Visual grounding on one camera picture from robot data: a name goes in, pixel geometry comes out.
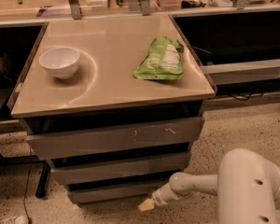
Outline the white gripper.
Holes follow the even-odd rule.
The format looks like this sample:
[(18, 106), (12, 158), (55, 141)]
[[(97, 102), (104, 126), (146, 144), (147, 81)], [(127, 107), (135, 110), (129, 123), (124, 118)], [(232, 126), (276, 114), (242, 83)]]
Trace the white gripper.
[(138, 205), (138, 209), (141, 212), (149, 211), (152, 210), (155, 205), (165, 206), (175, 201), (187, 199), (192, 195), (193, 192), (190, 190), (176, 192), (171, 188), (170, 184), (167, 183), (159, 189), (155, 190), (151, 195), (151, 199), (145, 199), (143, 202), (141, 202)]

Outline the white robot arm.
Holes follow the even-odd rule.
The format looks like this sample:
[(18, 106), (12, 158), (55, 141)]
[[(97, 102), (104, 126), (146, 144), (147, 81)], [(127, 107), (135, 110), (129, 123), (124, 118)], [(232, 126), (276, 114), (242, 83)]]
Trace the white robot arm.
[(242, 148), (222, 158), (215, 175), (177, 172), (138, 205), (152, 210), (195, 192), (217, 196), (217, 224), (277, 224), (280, 210), (280, 167)]

